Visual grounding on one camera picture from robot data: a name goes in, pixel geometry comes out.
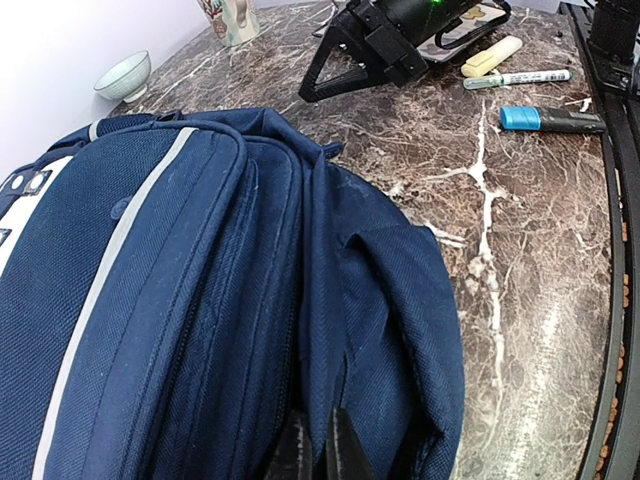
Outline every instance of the brown marble surface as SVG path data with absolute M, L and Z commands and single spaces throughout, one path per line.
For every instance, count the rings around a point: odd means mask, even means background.
M 310 33 L 328 12 L 261 11 L 263 33 L 234 48 L 207 30 L 154 74 L 145 98 L 116 113 L 270 106 L 319 143 L 345 141 L 337 162 L 431 226 L 451 274 L 467 381 L 453 478 L 574 478 L 608 333 L 600 142 L 498 128 L 502 105 L 578 109 L 589 96 L 568 22 L 515 10 L 480 46 L 516 35 L 524 48 L 502 71 L 569 68 L 569 83 L 468 92 L 457 61 L 402 90 L 308 105 L 297 90 L 319 42 Z

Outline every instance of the white paint marker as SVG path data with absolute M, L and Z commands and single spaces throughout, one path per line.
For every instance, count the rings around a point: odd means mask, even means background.
M 467 90 L 517 85 L 522 83 L 566 82 L 573 74 L 569 70 L 549 70 L 546 72 L 504 73 L 486 77 L 465 78 L 462 84 Z

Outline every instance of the reflective stripe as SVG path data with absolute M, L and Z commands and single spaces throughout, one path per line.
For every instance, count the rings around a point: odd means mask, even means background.
M 89 126 L 89 141 L 93 142 L 96 138 L 98 138 L 98 125 L 100 125 L 100 120 L 96 120 Z
M 2 277 L 2 272 L 4 272 L 4 268 L 7 266 L 9 257 L 11 257 L 11 253 L 18 243 L 18 239 L 20 238 L 24 227 L 27 226 L 27 222 L 29 221 L 29 218 L 31 218 L 31 214 L 33 214 L 33 211 L 36 209 L 45 193 L 47 193 L 47 190 L 56 177 L 60 174 L 62 169 L 67 166 L 72 158 L 73 157 L 64 157 L 47 165 L 44 171 L 51 171 L 51 175 L 40 191 L 36 195 L 25 195 L 17 198 L 11 207 L 9 207 L 7 213 L 0 218 L 0 230 L 11 231 L 11 235 L 9 235 L 6 240 L 2 242 L 2 245 L 0 245 L 0 277 Z
M 44 477 L 47 456 L 49 455 L 49 450 L 51 449 L 51 442 L 53 440 L 56 421 L 58 419 L 58 413 L 60 411 L 62 395 L 64 393 L 67 380 L 69 379 L 69 372 L 71 371 L 71 366 L 73 365 L 73 359 L 78 350 L 78 346 L 89 321 L 89 317 L 91 317 L 93 308 L 95 307 L 98 297 L 100 296 L 100 292 L 102 291 L 109 272 L 111 271 L 111 267 L 118 257 L 120 249 L 122 248 L 122 245 L 129 235 L 129 231 L 133 226 L 136 216 L 138 215 L 142 204 L 151 192 L 151 189 L 160 178 L 160 175 L 162 175 L 167 167 L 171 165 L 171 163 L 176 159 L 185 143 L 195 130 L 195 128 L 184 128 L 180 131 L 178 137 L 176 138 L 176 141 L 173 143 L 167 154 L 160 161 L 160 163 L 156 165 L 156 167 L 145 179 L 136 194 L 131 199 L 131 203 L 129 203 L 129 206 L 125 210 L 122 218 L 116 226 L 116 229 L 109 239 L 107 248 L 105 249 L 102 260 L 100 261 L 100 266 L 98 267 L 96 276 L 93 279 L 93 283 L 91 284 L 91 288 L 89 289 L 87 298 L 84 302 L 84 305 L 82 306 L 82 310 L 80 311 L 80 316 L 78 317 L 78 321 L 76 322 L 73 334 L 71 335 L 71 339 L 69 340 L 69 344 L 67 345 L 67 350 L 64 353 L 62 364 L 60 365 L 60 370 L 58 371 L 58 378 L 56 379 L 56 384 L 53 387 L 53 393 L 51 394 L 51 400 L 49 402 L 47 416 L 44 421 L 40 443 L 38 444 L 36 460 L 33 465 L 33 474 L 31 477 L 33 479 L 42 479 Z

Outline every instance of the white bowl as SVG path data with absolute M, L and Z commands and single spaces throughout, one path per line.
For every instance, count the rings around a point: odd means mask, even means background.
M 149 52 L 138 52 L 105 73 L 93 89 L 107 100 L 124 100 L 131 103 L 147 93 L 149 75 L 151 75 Z

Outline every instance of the backpack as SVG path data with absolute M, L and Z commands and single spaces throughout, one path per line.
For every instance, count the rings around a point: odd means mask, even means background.
M 0 189 L 0 478 L 262 478 L 346 411 L 447 479 L 462 345 L 430 230 L 275 111 L 104 119 Z

